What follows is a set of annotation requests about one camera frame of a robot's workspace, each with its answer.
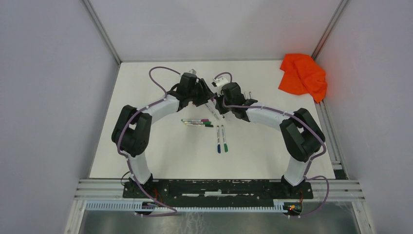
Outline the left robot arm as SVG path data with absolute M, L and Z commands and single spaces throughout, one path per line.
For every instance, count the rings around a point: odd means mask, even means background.
M 127 160 L 132 179 L 136 182 L 134 192 L 140 198 L 152 195 L 152 178 L 145 150 L 149 144 L 151 126 L 160 119 L 186 108 L 190 103 L 200 106 L 208 103 L 214 93 L 204 79 L 192 73 L 183 73 L 175 84 L 159 100 L 141 109 L 126 105 L 122 108 L 112 132 L 112 142 L 117 151 Z

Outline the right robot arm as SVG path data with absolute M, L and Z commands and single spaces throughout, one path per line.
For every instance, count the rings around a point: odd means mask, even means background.
M 220 114 L 231 112 L 237 119 L 262 124 L 282 134 L 290 154 L 287 169 L 282 176 L 282 195 L 294 199 L 301 192 L 312 161 L 326 153 L 325 136 L 310 112 L 300 108 L 287 112 L 264 106 L 257 100 L 246 99 L 236 82 L 214 81 L 214 99 Z

